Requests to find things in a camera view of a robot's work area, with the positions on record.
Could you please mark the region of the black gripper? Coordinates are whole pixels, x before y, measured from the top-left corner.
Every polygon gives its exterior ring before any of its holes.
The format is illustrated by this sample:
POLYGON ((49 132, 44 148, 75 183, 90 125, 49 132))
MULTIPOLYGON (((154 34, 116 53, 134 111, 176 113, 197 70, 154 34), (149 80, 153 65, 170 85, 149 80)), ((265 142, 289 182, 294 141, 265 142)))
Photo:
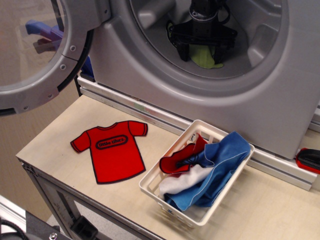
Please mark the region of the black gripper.
POLYGON ((198 22, 190 19, 186 22, 173 23, 173 34, 177 37, 177 52, 181 60, 189 60, 190 45, 215 47, 214 61, 221 63, 224 55, 235 45, 238 32, 223 23, 213 20, 198 22))

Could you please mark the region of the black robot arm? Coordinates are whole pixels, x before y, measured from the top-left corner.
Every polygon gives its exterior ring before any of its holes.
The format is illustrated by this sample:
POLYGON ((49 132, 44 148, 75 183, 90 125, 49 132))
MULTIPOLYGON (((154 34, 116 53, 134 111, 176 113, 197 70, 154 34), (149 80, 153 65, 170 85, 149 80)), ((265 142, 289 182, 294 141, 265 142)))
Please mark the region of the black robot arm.
POLYGON ((191 20, 167 25, 169 41, 177 49, 179 57, 187 61, 190 46, 214 49, 213 59, 220 64, 226 52, 235 46, 238 32, 226 24, 231 12, 225 0, 192 0, 189 7, 191 20))

